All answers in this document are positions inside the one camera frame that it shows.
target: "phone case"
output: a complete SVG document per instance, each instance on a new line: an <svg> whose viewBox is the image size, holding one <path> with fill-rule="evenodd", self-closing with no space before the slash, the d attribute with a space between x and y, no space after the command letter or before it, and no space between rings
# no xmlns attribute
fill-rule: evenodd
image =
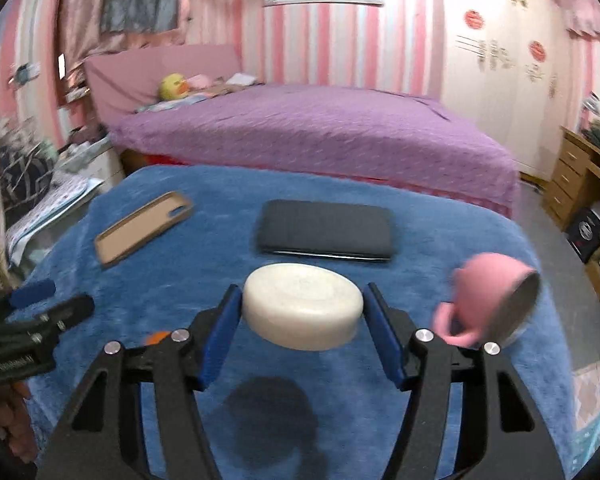
<svg viewBox="0 0 600 480"><path fill-rule="evenodd" d="M147 242L191 215L193 204L176 191L156 198L95 238L96 254L105 267L117 264Z"/></svg>

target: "black phone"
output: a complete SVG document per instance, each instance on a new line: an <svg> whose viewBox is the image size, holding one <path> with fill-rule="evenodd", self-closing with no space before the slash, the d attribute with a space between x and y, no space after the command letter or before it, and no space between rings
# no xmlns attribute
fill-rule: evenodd
<svg viewBox="0 0 600 480"><path fill-rule="evenodd" d="M360 204L271 200L256 242L266 253L372 262L395 253L391 212Z"/></svg>

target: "desk drawer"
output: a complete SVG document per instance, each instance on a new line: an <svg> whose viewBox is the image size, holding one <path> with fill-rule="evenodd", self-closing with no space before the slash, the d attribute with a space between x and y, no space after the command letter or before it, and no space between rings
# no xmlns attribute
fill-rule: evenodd
<svg viewBox="0 0 600 480"><path fill-rule="evenodd" d="M577 174L584 174L587 171L589 163L589 153L581 150L578 146L564 140L562 142L562 150L560 151L560 160L563 160L567 166L571 166Z"/></svg>
<svg viewBox="0 0 600 480"><path fill-rule="evenodd" d="M573 200L569 198L569 195L555 181L552 180L547 186L544 192L544 199L560 220L567 218L571 211L571 206L573 206Z"/></svg>
<svg viewBox="0 0 600 480"><path fill-rule="evenodd" d="M582 175L577 174L563 161L559 160L555 165L552 180L571 198L576 198L583 179Z"/></svg>

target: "black box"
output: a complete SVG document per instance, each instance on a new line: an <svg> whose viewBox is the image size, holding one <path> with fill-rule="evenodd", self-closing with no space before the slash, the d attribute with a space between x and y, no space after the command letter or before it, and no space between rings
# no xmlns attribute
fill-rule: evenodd
<svg viewBox="0 0 600 480"><path fill-rule="evenodd" d="M578 211L567 229L567 240L587 263L591 255L600 247L600 218L591 209L585 207Z"/></svg>

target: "blue blanket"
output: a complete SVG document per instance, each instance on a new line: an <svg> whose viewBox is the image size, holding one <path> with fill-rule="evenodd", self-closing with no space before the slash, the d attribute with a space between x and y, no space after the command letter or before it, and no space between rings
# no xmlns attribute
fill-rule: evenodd
<svg viewBox="0 0 600 480"><path fill-rule="evenodd" d="M170 190L193 200L192 217L103 270L94 237ZM62 338L58 368L30 380L30 410L42 442L104 343L117 339L127 347L138 346L153 332L188 326L198 311L218 304L230 284L243 285L264 264L293 260L258 254L253 247L262 204L274 198L390 208L398 247L391 263L304 260L360 287L376 282L388 304L407 310L419 326L429 326L438 303L452 299L451 273L474 254L504 253L538 267L513 222L461 202L306 174L205 166L141 170L94 200L87 216L30 277L51 278L58 291L53 300L19 317L78 292L91 294L96 303L94 317ZM506 352L566 464L573 428L570 362L546 284L528 330ZM197 399L226 480L376 480L389 459L408 395L385 378L361 320L353 342L326 352L279 348L242 323L219 379ZM460 406L461 392L455 387L440 476L452 470ZM151 402L145 403L144 418L152 468L163 475Z"/></svg>

